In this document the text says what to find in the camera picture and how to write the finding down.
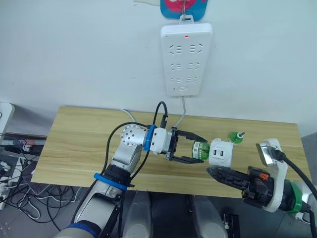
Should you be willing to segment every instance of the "orange component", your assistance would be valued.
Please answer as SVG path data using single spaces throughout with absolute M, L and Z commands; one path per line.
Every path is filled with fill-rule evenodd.
M 262 178 L 262 179 L 264 179 L 264 180 L 267 180 L 267 179 L 268 179 L 268 175 L 261 173 L 261 174 L 260 174 L 260 178 Z

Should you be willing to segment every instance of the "floor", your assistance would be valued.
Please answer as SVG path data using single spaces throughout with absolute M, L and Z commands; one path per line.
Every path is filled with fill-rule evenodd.
M 317 184 L 317 133 L 303 137 L 302 142 L 308 158 L 314 184 Z M 85 188 L 81 189 L 78 197 L 82 199 Z M 127 214 L 135 192 L 128 191 L 124 206 L 124 215 Z M 310 238 L 308 225 L 295 221 L 287 214 L 277 211 L 269 213 L 242 202 L 237 198 L 209 197 L 218 212 L 230 212 L 239 215 L 240 233 L 243 238 Z M 151 193 L 152 212 L 154 222 L 154 236 L 164 238 L 194 238 L 195 230 L 183 194 Z M 43 211 L 42 204 L 34 202 Z M 60 228 L 69 225 L 79 201 L 63 208 L 55 220 Z M 23 213 L 6 207 L 0 211 L 0 238 L 52 238 L 58 230 L 52 223 L 38 224 L 28 219 Z

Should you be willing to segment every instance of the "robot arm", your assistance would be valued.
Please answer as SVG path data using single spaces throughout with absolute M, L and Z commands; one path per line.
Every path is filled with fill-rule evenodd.
M 165 154 L 166 159 L 182 163 L 201 163 L 189 157 L 175 157 L 178 136 L 187 139 L 205 139 L 173 127 L 171 131 L 151 125 L 141 128 L 136 124 L 126 125 L 121 133 L 120 144 L 103 174 L 95 174 L 95 182 L 78 206 L 72 224 L 55 238 L 109 237 L 119 215 L 118 201 L 123 191 L 132 186 L 131 173 L 135 170 L 142 148 L 154 154 Z

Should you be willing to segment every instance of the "small green bottle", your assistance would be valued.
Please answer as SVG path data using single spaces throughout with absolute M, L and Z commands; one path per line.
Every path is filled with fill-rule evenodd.
M 210 146 L 206 142 L 195 141 L 192 147 L 192 157 L 199 160 L 209 158 Z
M 244 135 L 245 132 L 235 131 L 228 135 L 228 140 L 236 145 L 242 142 Z

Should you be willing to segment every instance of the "electrical outlet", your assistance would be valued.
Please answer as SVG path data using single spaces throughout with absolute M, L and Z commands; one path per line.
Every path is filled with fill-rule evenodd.
M 167 25 L 161 30 L 167 94 L 199 94 L 210 55 L 212 27 L 209 23 Z
M 209 164 L 218 166 L 231 166 L 233 143 L 221 141 L 220 138 L 212 140 L 209 150 Z

